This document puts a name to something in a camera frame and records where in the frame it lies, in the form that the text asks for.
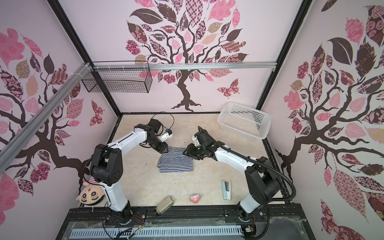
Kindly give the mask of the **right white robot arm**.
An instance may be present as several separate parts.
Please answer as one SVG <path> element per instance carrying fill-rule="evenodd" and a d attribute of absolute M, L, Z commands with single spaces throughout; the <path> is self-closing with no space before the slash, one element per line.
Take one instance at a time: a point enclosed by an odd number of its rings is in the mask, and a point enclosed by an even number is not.
<path fill-rule="evenodd" d="M 297 195 L 293 181 L 274 168 L 269 159 L 246 157 L 215 140 L 205 129 L 198 130 L 183 154 L 198 161 L 211 158 L 245 175 L 249 193 L 237 204 L 241 221 L 248 221 L 256 209 L 268 207 L 271 202 L 291 201 Z"/>

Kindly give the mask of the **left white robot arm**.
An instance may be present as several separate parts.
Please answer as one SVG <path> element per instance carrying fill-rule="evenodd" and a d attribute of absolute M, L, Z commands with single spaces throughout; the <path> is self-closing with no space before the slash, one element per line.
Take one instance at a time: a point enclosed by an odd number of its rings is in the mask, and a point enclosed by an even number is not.
<path fill-rule="evenodd" d="M 160 154 L 168 152 L 166 140 L 173 136 L 171 129 L 164 133 L 158 131 L 163 125 L 151 119 L 146 125 L 138 124 L 134 130 L 107 145 L 99 144 L 91 156 L 90 174 L 102 186 L 107 195 L 111 219 L 119 224 L 127 224 L 133 217 L 130 203 L 123 193 L 121 177 L 123 175 L 123 157 L 141 143 L 149 144 L 149 148 Z"/>

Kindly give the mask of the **blue white striped tank top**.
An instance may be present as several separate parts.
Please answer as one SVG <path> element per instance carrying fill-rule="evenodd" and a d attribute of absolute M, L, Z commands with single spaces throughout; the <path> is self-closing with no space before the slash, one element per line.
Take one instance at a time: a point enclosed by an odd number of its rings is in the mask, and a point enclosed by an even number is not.
<path fill-rule="evenodd" d="M 184 155 L 186 148 L 168 147 L 168 152 L 163 153 L 157 167 L 160 173 L 183 173 L 194 170 L 193 158 Z"/>

